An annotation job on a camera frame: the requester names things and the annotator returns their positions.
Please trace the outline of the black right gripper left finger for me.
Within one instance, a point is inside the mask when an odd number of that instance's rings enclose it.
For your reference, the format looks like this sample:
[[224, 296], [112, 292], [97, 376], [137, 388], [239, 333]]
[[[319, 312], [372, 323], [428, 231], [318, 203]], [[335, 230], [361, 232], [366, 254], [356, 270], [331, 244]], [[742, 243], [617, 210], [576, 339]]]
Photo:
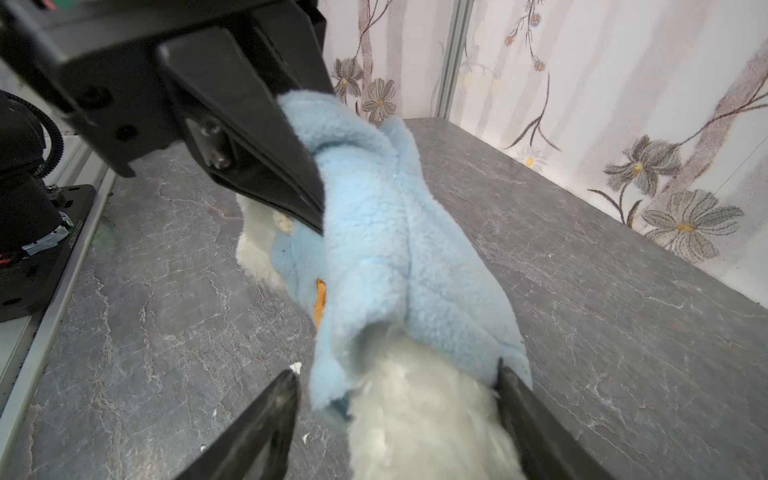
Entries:
[[177, 475], [194, 479], [283, 479], [300, 403], [298, 375], [282, 371], [199, 457]]

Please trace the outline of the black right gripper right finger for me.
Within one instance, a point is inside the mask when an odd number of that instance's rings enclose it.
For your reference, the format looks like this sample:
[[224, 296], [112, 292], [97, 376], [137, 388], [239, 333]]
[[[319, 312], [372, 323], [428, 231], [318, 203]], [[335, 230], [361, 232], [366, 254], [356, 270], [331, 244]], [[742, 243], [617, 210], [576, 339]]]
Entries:
[[614, 479], [504, 363], [498, 364], [495, 390], [501, 423], [528, 479]]

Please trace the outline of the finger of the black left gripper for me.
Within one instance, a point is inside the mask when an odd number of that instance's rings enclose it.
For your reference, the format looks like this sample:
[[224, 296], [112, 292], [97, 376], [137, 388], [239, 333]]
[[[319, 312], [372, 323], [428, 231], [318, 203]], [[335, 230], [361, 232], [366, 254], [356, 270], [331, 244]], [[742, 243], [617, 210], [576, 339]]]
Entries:
[[190, 153], [218, 185], [323, 231], [324, 187], [277, 97], [300, 83], [258, 28], [207, 27], [156, 49]]

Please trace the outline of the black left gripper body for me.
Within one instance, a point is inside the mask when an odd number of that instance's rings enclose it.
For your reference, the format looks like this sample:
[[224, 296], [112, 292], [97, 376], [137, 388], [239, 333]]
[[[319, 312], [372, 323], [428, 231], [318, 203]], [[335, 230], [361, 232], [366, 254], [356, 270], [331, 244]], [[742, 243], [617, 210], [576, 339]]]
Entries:
[[134, 160], [184, 141], [157, 47], [213, 26], [235, 35], [260, 29], [299, 80], [290, 92], [332, 91], [322, 59], [325, 21], [313, 1], [5, 1], [1, 57], [130, 177]]

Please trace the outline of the white plush teddy bear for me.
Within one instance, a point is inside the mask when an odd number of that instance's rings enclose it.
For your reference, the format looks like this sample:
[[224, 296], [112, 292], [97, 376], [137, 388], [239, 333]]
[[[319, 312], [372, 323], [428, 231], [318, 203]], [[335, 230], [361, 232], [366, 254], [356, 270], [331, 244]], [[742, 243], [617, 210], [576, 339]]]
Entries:
[[[320, 324], [326, 301], [322, 241], [285, 214], [244, 196], [236, 258], [256, 281]], [[395, 326], [364, 334], [363, 376], [346, 425], [356, 479], [522, 479], [497, 396]]]

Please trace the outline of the light blue fleece hoodie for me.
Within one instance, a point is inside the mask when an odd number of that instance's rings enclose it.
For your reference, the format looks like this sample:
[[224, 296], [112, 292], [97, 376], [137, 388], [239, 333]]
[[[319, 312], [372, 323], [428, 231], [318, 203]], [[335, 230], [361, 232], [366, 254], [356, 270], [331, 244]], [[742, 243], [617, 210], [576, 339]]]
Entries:
[[344, 413], [363, 372], [363, 331], [402, 328], [480, 383], [500, 364], [532, 379], [510, 300], [431, 194], [416, 141], [392, 117], [374, 125], [330, 94], [294, 91], [279, 106], [317, 163], [323, 229], [297, 225], [270, 252], [289, 296], [323, 310], [309, 379], [316, 411]]

